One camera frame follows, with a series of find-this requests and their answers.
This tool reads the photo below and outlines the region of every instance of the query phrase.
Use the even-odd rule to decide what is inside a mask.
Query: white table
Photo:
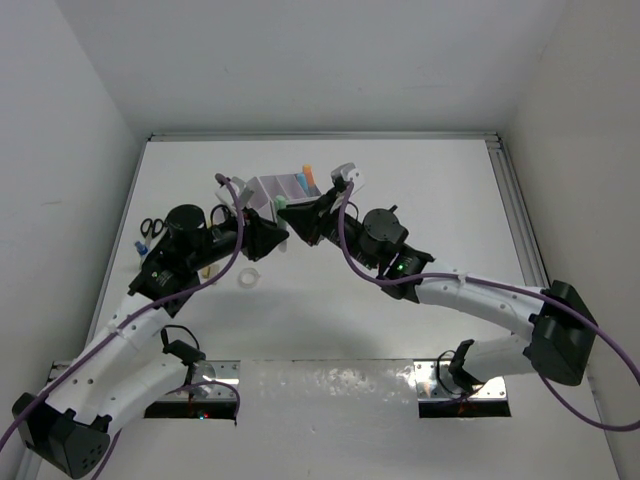
[[[354,198],[362,215],[397,204],[413,247],[477,274],[523,283],[482,139],[151,142],[97,327],[136,275],[133,242],[143,218],[163,217],[182,203],[208,212],[217,203],[216,172],[248,179],[310,163],[326,190],[329,172],[348,161],[366,176],[367,186]],[[254,289],[241,289],[238,272],[249,265],[262,278]],[[103,480],[616,477],[604,434],[573,418],[536,376],[507,379],[512,418],[418,419],[411,359],[506,332],[387,297],[355,277],[328,242],[310,248],[292,235],[286,253],[276,250],[257,264],[241,258],[178,319],[210,359],[241,360],[238,426],[139,420],[123,431]],[[159,342],[150,345],[139,360],[159,348]],[[562,392],[597,416],[586,381]],[[37,478],[65,477],[43,464]]]

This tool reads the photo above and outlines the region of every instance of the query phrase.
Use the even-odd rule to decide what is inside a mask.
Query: black bracket
[[[596,321],[576,289],[568,283],[554,281],[542,292],[581,313],[594,325]],[[531,345],[524,355],[543,377],[562,385],[576,386],[582,382],[596,334],[564,311],[545,303],[534,324]]]

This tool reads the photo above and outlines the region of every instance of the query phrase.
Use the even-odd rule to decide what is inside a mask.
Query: black joint housing
[[[597,325],[570,284],[556,280],[543,293]],[[549,303],[545,303],[531,321],[534,324],[531,345],[525,349],[524,355],[531,360],[533,368],[543,377],[562,385],[580,385],[595,341],[595,332]]]
[[[23,393],[14,403],[14,418],[35,399]],[[45,402],[22,422],[18,431],[29,450],[71,478],[82,478],[93,470],[109,447],[107,427],[111,417],[98,417],[91,425],[73,420],[75,412],[60,413]]]

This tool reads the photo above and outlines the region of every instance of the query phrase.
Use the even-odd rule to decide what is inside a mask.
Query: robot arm
[[[332,180],[334,187],[316,200],[278,211],[309,245],[326,238],[341,247],[338,207],[347,187],[353,191],[364,184],[361,172],[353,164],[336,169]],[[233,199],[233,203],[242,211],[231,208],[229,198],[219,194],[229,207],[228,218],[207,227],[199,207],[182,205],[173,209],[166,219],[168,232],[146,257],[119,311],[76,363],[84,362],[87,352],[106,339],[109,343],[86,364],[81,363],[82,369],[66,378],[43,403],[33,407],[35,397],[25,393],[14,404],[16,417],[33,407],[19,426],[23,441],[72,478],[92,470],[106,453],[114,433],[162,394],[183,385],[197,362],[204,359],[202,352],[178,340],[139,372],[123,375],[142,345],[175,317],[189,296],[148,310],[130,322],[123,320],[150,300],[197,286],[200,268],[230,255],[238,241],[234,215],[244,219],[242,252],[250,260],[268,255],[288,237],[276,223],[243,208],[247,192],[241,180],[233,179],[231,184],[237,190],[232,197],[240,199]],[[474,386],[491,378],[532,372],[565,385],[581,382],[594,341],[591,330],[544,300],[480,285],[478,277],[467,282],[462,271],[406,244],[409,232],[400,224],[395,210],[395,206],[372,210],[362,222],[344,216],[344,238],[350,257],[368,269],[376,269],[382,290],[395,299],[453,308],[511,332],[510,336],[493,341],[462,342],[448,369],[440,375],[443,387],[468,394]],[[430,272],[448,276],[393,282]],[[544,292],[593,321],[568,284],[554,282],[549,290],[528,290]]]
[[[349,183],[357,179],[361,186],[363,179],[353,164],[343,165],[334,171],[332,178],[334,187],[319,199],[278,211],[309,245],[317,245],[326,238],[342,248],[337,206],[342,203]],[[344,238],[350,257],[367,269],[377,270],[378,283],[393,298],[453,308],[511,332],[510,336],[488,342],[473,339],[462,342],[449,368],[441,375],[445,388],[468,394],[474,386],[491,378],[534,372],[564,385],[580,384],[595,340],[593,331],[543,300],[481,285],[483,281],[492,282],[475,275],[474,282],[466,281],[467,272],[412,248],[405,243],[409,231],[396,217],[396,208],[371,210],[362,222],[344,215]],[[436,272],[445,275],[407,278]],[[404,278],[406,283],[394,282]],[[518,289],[543,293],[595,324],[569,284],[556,281],[548,290]]]
[[[268,255],[289,235],[254,210],[245,208],[240,215],[244,225],[241,251],[250,260]],[[36,397],[28,393],[15,402],[15,417],[32,408],[18,427],[28,448],[71,478],[83,477],[100,462],[122,426],[159,397],[185,384],[205,355],[180,340],[168,344],[138,372],[129,375],[128,364],[190,296],[149,309],[137,318],[132,314],[150,301],[197,286],[200,268],[234,251],[239,223],[229,213],[223,223],[207,227],[204,212],[194,205],[169,212],[168,232],[146,257],[120,308],[72,364],[82,368],[35,407]],[[89,358],[96,347],[100,349]]]

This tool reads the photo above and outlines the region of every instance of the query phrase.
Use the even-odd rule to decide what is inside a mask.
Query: blue marker
[[[296,173],[296,179],[298,179],[298,183],[304,190],[304,193],[309,196],[309,185],[307,185],[307,177],[305,177],[304,173]]]

